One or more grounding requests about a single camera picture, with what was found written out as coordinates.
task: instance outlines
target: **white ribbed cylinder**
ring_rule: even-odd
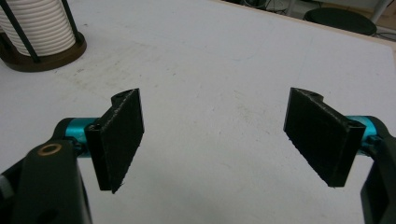
[[[76,43],[60,0],[7,0],[7,3],[38,56],[65,51]],[[0,26],[18,52],[30,56],[2,8]]]

